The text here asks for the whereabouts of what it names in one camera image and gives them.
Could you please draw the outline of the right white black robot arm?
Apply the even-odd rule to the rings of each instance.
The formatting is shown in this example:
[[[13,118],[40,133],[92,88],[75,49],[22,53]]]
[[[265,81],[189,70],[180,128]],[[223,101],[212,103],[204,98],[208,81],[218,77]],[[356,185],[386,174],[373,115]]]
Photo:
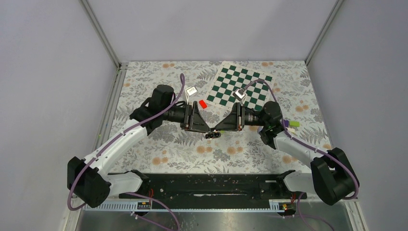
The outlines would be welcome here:
[[[260,126],[259,135],[265,145],[289,154],[311,170],[284,175],[283,181],[276,185],[278,196],[288,198],[294,192],[311,193],[328,205],[357,196],[359,181],[345,152],[340,148],[324,151],[295,137],[285,127],[277,102],[268,101],[259,112],[235,103],[230,114],[213,130],[241,131],[244,126]]]

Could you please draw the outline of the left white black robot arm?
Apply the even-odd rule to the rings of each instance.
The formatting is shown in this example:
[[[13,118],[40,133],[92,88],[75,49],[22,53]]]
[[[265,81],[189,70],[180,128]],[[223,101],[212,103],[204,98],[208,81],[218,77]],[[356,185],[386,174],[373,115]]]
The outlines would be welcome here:
[[[139,141],[149,136],[163,121],[180,123],[186,131],[208,133],[210,127],[196,109],[197,104],[176,106],[174,89],[158,85],[125,125],[101,147],[83,159],[73,157],[67,165],[69,198],[75,194],[92,208],[107,197],[133,193],[143,198],[149,193],[148,178],[137,170],[110,174],[115,163]]]

